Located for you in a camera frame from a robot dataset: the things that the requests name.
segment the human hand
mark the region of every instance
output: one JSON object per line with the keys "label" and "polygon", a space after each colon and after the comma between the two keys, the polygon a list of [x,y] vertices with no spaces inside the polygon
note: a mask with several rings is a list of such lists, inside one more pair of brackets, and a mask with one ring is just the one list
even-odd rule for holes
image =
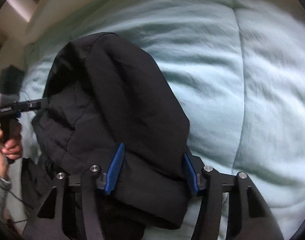
{"label": "human hand", "polygon": [[[21,124],[18,123],[15,127],[11,138],[2,146],[0,143],[0,177],[5,179],[8,173],[8,162],[5,156],[12,160],[17,160],[22,156],[21,146]],[[2,140],[3,132],[0,130],[0,141]]]}

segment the black cable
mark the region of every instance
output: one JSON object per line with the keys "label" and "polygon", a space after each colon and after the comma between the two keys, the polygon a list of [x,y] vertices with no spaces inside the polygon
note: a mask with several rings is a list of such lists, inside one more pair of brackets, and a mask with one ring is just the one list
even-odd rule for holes
{"label": "black cable", "polygon": [[28,221],[28,219],[24,219],[24,220],[19,220],[19,221],[16,221],[16,222],[10,222],[11,224],[18,224],[18,223],[21,223],[21,222],[26,222]]}
{"label": "black cable", "polygon": [[9,193],[17,200],[19,200],[22,204],[24,204],[25,206],[31,208],[31,209],[34,209],[32,206],[28,205],[27,203],[25,203],[22,199],[18,198],[14,193],[12,193],[10,190],[9,190]]}
{"label": "black cable", "polygon": [[[0,186],[0,188],[4,191],[7,191],[7,189],[5,189],[4,187]],[[22,199],[18,198],[14,193],[12,193],[10,190],[8,190],[8,192],[15,198],[17,199],[18,201],[20,201],[22,204],[24,204],[25,206],[31,208],[31,209],[34,209],[32,206],[28,205],[27,203],[25,203]]]}

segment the metal screw head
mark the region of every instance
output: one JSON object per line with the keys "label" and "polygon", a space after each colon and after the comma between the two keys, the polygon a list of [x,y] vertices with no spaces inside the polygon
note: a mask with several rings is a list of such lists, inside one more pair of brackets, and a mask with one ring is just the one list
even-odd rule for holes
{"label": "metal screw head", "polygon": [[99,169],[100,169],[100,167],[99,167],[98,165],[92,165],[92,166],[90,167],[90,170],[91,170],[92,172],[99,171]]}
{"label": "metal screw head", "polygon": [[65,177],[65,173],[60,172],[57,174],[57,179],[63,179]]}
{"label": "metal screw head", "polygon": [[209,165],[204,166],[204,171],[210,172],[210,171],[212,171],[213,169],[214,169],[214,168],[211,167],[211,166],[209,166]]}
{"label": "metal screw head", "polygon": [[247,178],[247,174],[244,173],[244,172],[240,172],[240,173],[238,174],[238,176],[239,176],[240,178],[242,178],[242,179]]}

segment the dark cloth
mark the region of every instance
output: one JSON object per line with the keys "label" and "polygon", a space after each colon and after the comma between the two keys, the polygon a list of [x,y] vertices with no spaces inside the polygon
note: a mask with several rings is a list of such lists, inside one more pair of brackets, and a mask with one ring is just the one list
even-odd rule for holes
{"label": "dark cloth", "polygon": [[[148,53],[113,33],[73,40],[55,58],[44,97],[49,107],[32,122],[40,179],[82,173],[123,142],[116,189],[102,207],[107,224],[142,233],[142,225],[181,226],[190,199],[182,167],[189,121]],[[35,203],[30,191],[37,199],[45,188],[29,169],[22,179],[24,200]]]}

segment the bed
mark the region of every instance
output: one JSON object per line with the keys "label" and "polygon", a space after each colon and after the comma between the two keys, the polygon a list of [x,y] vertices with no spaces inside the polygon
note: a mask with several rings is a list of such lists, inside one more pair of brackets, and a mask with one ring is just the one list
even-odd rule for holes
{"label": "bed", "polygon": [[[305,219],[305,11],[299,2],[41,0],[27,29],[21,100],[42,97],[68,41],[98,32],[114,32],[152,55],[190,120],[191,152],[222,173],[247,172],[289,239]],[[22,115],[22,143],[25,157],[37,162],[33,117]],[[223,203],[219,239],[226,234],[226,195]],[[143,239],[190,239],[199,206],[200,199],[190,202],[181,229],[148,227]]]}

